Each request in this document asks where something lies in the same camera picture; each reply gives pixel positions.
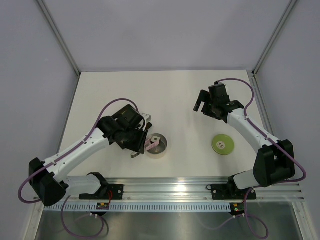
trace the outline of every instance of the gray wall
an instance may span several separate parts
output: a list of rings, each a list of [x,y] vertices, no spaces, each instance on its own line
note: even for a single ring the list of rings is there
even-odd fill
[[[308,173],[301,186],[320,236],[319,66],[320,1],[299,1],[257,80],[272,127]]]
[[[83,72],[253,69],[289,0],[46,0]]]
[[[18,188],[30,160],[57,151],[77,79],[33,0],[2,0],[0,31],[0,239],[18,240]]]

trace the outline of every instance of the round green object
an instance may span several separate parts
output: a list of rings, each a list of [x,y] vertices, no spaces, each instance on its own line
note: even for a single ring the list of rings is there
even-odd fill
[[[221,155],[229,155],[235,149],[235,142],[225,134],[216,135],[212,140],[213,150]]]

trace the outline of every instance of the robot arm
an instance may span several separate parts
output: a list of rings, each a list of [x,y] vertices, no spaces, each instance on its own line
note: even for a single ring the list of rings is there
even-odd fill
[[[29,163],[29,176],[50,166],[34,176],[29,181],[30,185],[46,207],[56,204],[65,195],[89,194],[97,199],[103,198],[108,192],[108,183],[100,173],[87,176],[68,174],[91,155],[113,143],[122,149],[144,154],[150,119],[150,115],[138,113],[129,104],[113,116],[102,117],[89,137],[88,133],[72,146],[44,161],[33,159]]]
[[[288,140],[280,141],[251,118],[255,127],[250,124],[244,106],[237,100],[230,101],[224,84],[216,82],[209,87],[209,92],[201,90],[193,110],[197,112],[202,102],[204,105],[201,112],[204,115],[231,125],[257,154],[253,169],[229,177],[227,184],[231,194],[250,187],[268,187],[295,175],[295,164],[274,147],[268,138],[278,143],[292,157],[293,145]]]

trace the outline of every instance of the white table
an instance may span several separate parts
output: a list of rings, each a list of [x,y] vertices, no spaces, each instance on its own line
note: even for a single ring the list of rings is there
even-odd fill
[[[253,168],[256,154],[245,139],[222,120],[194,112],[200,90],[215,81],[239,78],[249,83],[245,70],[84,72],[81,74],[65,129],[61,149],[70,146],[92,127],[101,109],[117,98],[134,101],[141,113],[151,115],[149,133],[163,134],[168,141],[164,157],[149,154],[131,159],[131,151],[114,143],[75,168],[70,175],[100,172],[105,178],[229,177]],[[228,81],[231,100],[246,105],[250,89],[241,82]],[[117,102],[105,111],[113,115],[127,102]],[[248,113],[262,126],[254,101]],[[217,154],[211,146],[217,134],[234,140],[233,153]]]

